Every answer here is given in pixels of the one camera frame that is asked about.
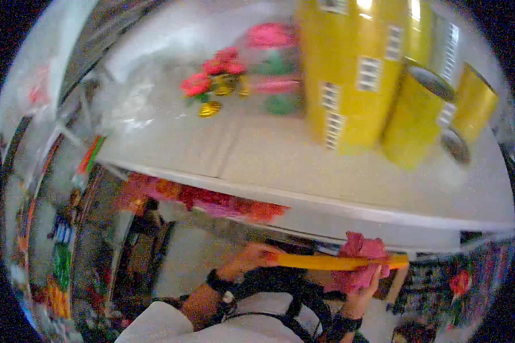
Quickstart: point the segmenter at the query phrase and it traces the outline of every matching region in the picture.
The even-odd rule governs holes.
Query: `hand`
[[[258,267],[276,267],[278,263],[274,259],[268,259],[268,256],[278,255],[282,252],[271,245],[249,243],[231,262],[218,269],[217,276],[222,280],[232,282],[242,274]]]
[[[370,286],[360,289],[358,292],[348,294],[347,300],[343,304],[340,314],[345,318],[360,319],[363,317],[372,295],[378,290],[379,275],[382,272],[382,266],[378,266],[372,276]]]

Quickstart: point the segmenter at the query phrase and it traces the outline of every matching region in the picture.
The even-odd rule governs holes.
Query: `yellow box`
[[[313,132],[332,150],[373,147],[403,67],[408,0],[301,0],[296,17]]]

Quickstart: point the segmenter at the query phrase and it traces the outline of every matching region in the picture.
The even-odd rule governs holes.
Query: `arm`
[[[272,246],[248,244],[240,255],[217,271],[217,276],[232,282],[257,267],[272,267],[274,264],[267,262],[265,256],[279,252]],[[204,283],[186,300],[181,311],[165,302],[155,301],[122,332],[116,343],[163,342],[166,337],[198,331],[217,312],[221,296]]]
[[[366,312],[366,309],[368,308],[370,300],[372,299],[372,296],[378,290],[379,276],[381,274],[381,271],[382,266],[378,266],[374,271],[374,275],[372,277],[369,287],[363,288],[359,290],[357,293],[348,294],[347,300],[345,300],[342,309],[339,311],[339,314],[343,318],[362,319],[364,313]],[[329,340],[327,336],[328,332],[321,337],[321,342],[334,342],[333,340]],[[339,342],[352,343],[354,336],[354,332],[348,332],[343,336],[343,338]]]
[[[268,261],[267,254],[280,252],[269,245],[250,243],[241,254],[221,267],[217,276],[224,281],[234,282],[239,276],[255,268],[274,267],[275,262]],[[195,331],[205,327],[217,313],[222,296],[204,283],[186,300],[181,312],[191,321]]]

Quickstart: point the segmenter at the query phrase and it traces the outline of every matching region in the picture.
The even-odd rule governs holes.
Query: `white label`
[[[450,24],[446,34],[447,37],[444,53],[444,67],[440,76],[442,76],[447,81],[452,79],[454,69],[456,68],[456,49],[458,46],[459,31],[460,29],[458,29],[456,25]]]
[[[398,61],[401,56],[401,45],[403,41],[402,28],[394,25],[388,26],[387,47],[385,48],[385,59],[388,61]]]
[[[326,147],[334,150],[345,127],[345,117],[332,111],[326,113]]]
[[[323,11],[347,14],[347,0],[319,0],[318,3]]]
[[[378,79],[382,72],[382,61],[375,58],[361,57],[358,68],[357,89],[359,91],[377,92]]]
[[[321,104],[327,111],[339,113],[340,86],[330,82],[323,82],[321,85]]]
[[[442,128],[447,128],[450,126],[452,122],[452,118],[454,117],[454,112],[456,111],[456,106],[451,103],[446,103],[444,108],[439,114],[439,118],[437,119],[437,125]]]
[[[341,87],[330,82],[321,84],[321,104],[326,109],[326,147],[334,150],[345,126],[345,117],[339,114]]]

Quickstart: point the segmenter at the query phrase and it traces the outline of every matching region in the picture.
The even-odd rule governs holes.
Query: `red decoration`
[[[238,48],[228,47],[216,53],[216,58],[225,63],[238,57]]]
[[[231,75],[239,75],[246,71],[246,67],[240,62],[232,60],[225,66],[225,71]]]
[[[460,271],[460,273],[454,276],[450,280],[450,289],[454,292],[455,295],[460,296],[466,294],[469,290],[470,276],[468,271]]]
[[[204,62],[202,70],[204,70],[207,75],[219,75],[224,72],[225,63],[219,58],[212,58],[211,60]]]
[[[198,73],[183,81],[181,90],[185,92],[187,97],[193,97],[209,91],[211,84],[212,81],[207,78],[205,73]]]
[[[238,198],[137,173],[132,173],[124,185],[119,198],[120,208],[133,212],[147,196],[162,201],[182,202],[187,211],[197,206],[213,217],[243,217],[251,222],[261,223],[270,222],[289,209],[286,206]]]

